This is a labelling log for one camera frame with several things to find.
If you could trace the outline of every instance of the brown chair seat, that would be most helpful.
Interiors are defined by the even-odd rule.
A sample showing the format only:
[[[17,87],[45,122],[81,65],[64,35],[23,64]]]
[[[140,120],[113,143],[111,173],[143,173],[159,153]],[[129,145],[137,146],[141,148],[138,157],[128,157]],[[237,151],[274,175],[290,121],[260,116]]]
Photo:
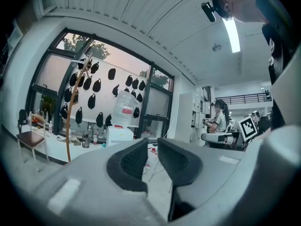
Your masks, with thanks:
[[[44,137],[42,137],[39,134],[34,133],[32,131],[27,131],[27,132],[18,134],[17,138],[21,142],[23,142],[24,144],[26,144],[30,147],[35,147],[36,145],[38,145],[40,142],[42,142],[44,140]]]

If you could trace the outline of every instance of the large water jug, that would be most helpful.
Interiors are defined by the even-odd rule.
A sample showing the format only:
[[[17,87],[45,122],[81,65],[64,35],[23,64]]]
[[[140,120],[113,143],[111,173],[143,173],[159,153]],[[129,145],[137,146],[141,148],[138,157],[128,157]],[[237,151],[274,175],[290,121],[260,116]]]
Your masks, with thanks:
[[[120,91],[113,108],[112,125],[127,128],[130,125],[134,109],[137,105],[138,102],[133,95],[124,90]]]

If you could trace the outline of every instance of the hanging black object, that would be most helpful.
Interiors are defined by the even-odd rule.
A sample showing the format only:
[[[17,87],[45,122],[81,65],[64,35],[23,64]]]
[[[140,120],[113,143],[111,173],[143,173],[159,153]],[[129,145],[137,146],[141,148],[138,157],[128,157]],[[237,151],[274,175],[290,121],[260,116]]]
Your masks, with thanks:
[[[115,98],[116,98],[117,95],[118,95],[118,87],[119,87],[119,85],[117,85],[116,87],[114,87],[114,89],[113,89],[113,91],[112,91],[112,93],[113,93],[113,95],[115,96]]]
[[[77,124],[81,124],[82,119],[83,119],[83,112],[82,112],[82,110],[81,110],[81,108],[80,108],[80,109],[78,109],[78,111],[76,112],[76,115],[75,115],[75,122],[76,122]]]
[[[142,95],[141,93],[139,93],[139,95],[137,96],[137,100],[141,103],[143,101]]]
[[[69,80],[70,86],[74,86],[75,83],[76,83],[76,80],[77,80],[77,72],[75,72],[75,73],[71,76],[71,78],[70,78],[70,80]]]
[[[102,84],[102,82],[101,82],[100,79],[96,80],[96,81],[94,82],[94,85],[93,85],[93,87],[92,87],[92,90],[93,90],[94,92],[100,91],[101,84]]]
[[[141,81],[140,85],[139,85],[139,90],[143,91],[145,88],[145,83],[144,81]]]
[[[87,69],[90,69],[92,65],[92,59],[89,60],[89,62],[87,63]]]
[[[138,88],[138,84],[139,84],[139,80],[136,78],[133,83],[132,83],[132,87],[133,89],[137,89]]]
[[[134,110],[134,114],[133,114],[134,118],[138,118],[139,117],[139,113],[140,113],[139,108],[136,107],[136,109]]]
[[[131,95],[133,95],[136,99],[136,92],[134,90],[132,91]]]
[[[116,69],[110,69],[108,73],[108,79],[112,81],[115,78],[115,74],[116,74]]]
[[[111,126],[111,120],[112,120],[112,117],[111,117],[111,114],[108,115],[108,117],[105,119],[105,126]]]
[[[72,90],[72,87],[70,87],[69,89],[66,89],[65,92],[64,92],[64,99],[65,99],[65,102],[70,102],[71,100],[71,90]]]
[[[95,107],[95,94],[91,95],[88,100],[88,107],[93,109]]]
[[[73,100],[73,103],[78,102],[78,100],[79,100],[78,92],[79,92],[79,90],[77,89],[77,90],[76,90],[77,95],[75,95],[74,100]]]
[[[60,113],[61,113],[62,117],[64,119],[67,119],[67,112],[65,110],[68,111],[68,105],[67,105],[67,103],[65,103],[65,105],[60,110]]]
[[[84,64],[82,64],[82,63],[77,63],[77,65],[78,65],[78,67],[79,67],[80,70],[84,67]]]
[[[92,76],[90,76],[89,78],[86,79],[86,81],[84,83],[84,90],[90,89],[91,82],[92,82]]]
[[[126,86],[130,87],[132,83],[133,83],[133,78],[131,75],[129,75],[126,81]]]
[[[98,70],[98,64],[99,62],[95,63],[94,65],[92,65],[91,67],[91,73],[95,73]]]
[[[103,126],[103,113],[100,112],[96,118],[96,125],[98,127],[102,127]]]
[[[84,80],[85,80],[85,75],[83,74],[83,75],[81,76],[81,78],[80,78],[78,87],[82,87],[82,86],[83,86]]]

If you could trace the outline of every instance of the qr code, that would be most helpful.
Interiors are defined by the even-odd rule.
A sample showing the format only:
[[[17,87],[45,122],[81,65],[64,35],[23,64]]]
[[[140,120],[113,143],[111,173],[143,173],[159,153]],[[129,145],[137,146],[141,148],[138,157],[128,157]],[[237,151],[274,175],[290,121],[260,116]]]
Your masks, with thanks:
[[[245,138],[251,137],[257,134],[257,130],[255,129],[254,123],[251,118],[248,118],[245,121],[240,121],[242,132],[245,135]]]

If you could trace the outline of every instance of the fluorescent light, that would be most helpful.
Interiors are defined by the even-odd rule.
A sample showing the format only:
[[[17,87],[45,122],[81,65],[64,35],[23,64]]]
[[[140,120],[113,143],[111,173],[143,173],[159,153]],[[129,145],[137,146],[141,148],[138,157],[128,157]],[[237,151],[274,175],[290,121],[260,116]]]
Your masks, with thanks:
[[[238,38],[238,32],[237,32],[237,28],[235,25],[235,21],[234,19],[231,19],[229,21],[226,21],[225,19],[222,19],[228,35],[229,35],[229,39],[230,39],[230,43],[231,43],[231,47],[232,47],[232,53],[236,53],[240,51],[240,44],[239,44],[239,38]]]

